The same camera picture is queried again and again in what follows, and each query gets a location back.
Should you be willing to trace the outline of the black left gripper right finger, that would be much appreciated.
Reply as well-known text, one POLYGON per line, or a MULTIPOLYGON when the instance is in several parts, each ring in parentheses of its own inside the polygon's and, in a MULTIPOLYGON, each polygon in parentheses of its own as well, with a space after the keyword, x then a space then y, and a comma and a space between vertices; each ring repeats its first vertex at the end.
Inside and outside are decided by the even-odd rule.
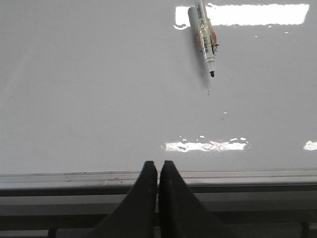
POLYGON ((163 238, 238 237, 197 199, 172 161, 164 162, 158 195, 163 238))

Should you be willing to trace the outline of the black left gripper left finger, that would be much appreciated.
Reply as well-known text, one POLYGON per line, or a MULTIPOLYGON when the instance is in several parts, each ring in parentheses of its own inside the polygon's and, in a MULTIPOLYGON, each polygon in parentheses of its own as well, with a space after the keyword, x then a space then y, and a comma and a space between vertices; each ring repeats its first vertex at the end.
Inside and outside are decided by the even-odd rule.
POLYGON ((152 238, 158 173, 146 161, 141 173, 119 206, 87 235, 88 238, 152 238))

